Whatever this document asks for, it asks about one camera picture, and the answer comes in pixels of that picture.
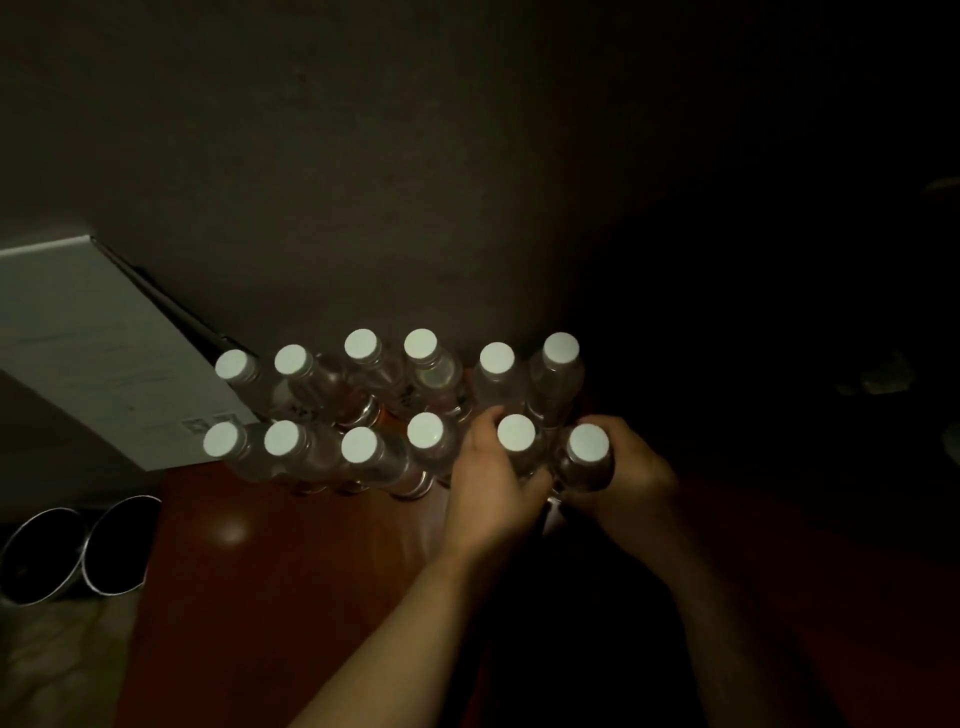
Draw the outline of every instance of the clear water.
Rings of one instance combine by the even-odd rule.
[[[473,397],[464,382],[464,366],[450,352],[440,350],[427,362],[411,362],[414,383],[428,407],[460,421],[473,410]]]
[[[547,365],[543,351],[530,359],[530,392],[526,410],[530,419],[543,429],[566,423],[573,400],[584,385],[584,365],[580,359],[557,368]]]

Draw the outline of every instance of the forearm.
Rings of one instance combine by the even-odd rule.
[[[687,560],[668,586],[710,728],[844,725],[790,636],[708,559]]]
[[[474,602],[467,570],[449,560],[428,566],[291,728],[435,725]]]

